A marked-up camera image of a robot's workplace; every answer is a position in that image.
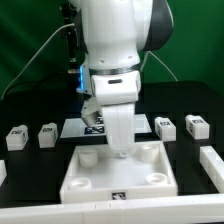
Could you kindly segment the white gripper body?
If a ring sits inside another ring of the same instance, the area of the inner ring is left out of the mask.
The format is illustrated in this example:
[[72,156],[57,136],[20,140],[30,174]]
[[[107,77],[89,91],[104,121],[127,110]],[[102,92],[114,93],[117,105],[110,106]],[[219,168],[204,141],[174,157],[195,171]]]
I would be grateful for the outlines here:
[[139,99],[140,73],[93,75],[92,84],[111,150],[128,152],[135,140],[135,103]]

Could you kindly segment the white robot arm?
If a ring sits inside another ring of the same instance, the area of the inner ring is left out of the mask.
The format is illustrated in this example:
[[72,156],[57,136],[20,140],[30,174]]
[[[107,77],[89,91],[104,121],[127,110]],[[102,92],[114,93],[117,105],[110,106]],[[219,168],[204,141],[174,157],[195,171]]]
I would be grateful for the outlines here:
[[135,103],[141,89],[141,51],[164,46],[174,22],[167,0],[68,0],[77,9],[78,39],[86,53],[91,98],[88,126],[103,118],[112,152],[125,156],[135,142]]

